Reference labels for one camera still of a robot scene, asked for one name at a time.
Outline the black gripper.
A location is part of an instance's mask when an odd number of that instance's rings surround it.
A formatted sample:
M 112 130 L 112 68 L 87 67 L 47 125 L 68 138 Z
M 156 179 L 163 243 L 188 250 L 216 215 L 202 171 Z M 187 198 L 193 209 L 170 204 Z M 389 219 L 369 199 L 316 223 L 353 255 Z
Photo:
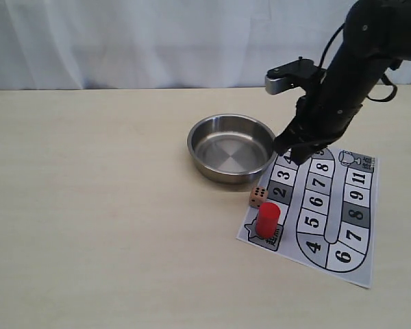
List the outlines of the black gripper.
M 321 87 L 275 137 L 274 151 L 290 150 L 290 159 L 302 165 L 324 145 L 339 139 L 385 71 L 384 58 L 334 58 Z

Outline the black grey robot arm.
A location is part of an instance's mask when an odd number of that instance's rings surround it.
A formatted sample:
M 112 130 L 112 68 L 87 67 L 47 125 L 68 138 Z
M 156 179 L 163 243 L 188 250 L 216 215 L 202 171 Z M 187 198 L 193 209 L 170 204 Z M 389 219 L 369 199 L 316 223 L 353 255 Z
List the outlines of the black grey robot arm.
M 298 58 L 270 69 L 271 95 L 300 87 L 292 121 L 273 141 L 297 165 L 343 136 L 373 87 L 389 84 L 386 70 L 411 62 L 411 1 L 357 1 L 336 30 L 342 43 L 329 66 Z

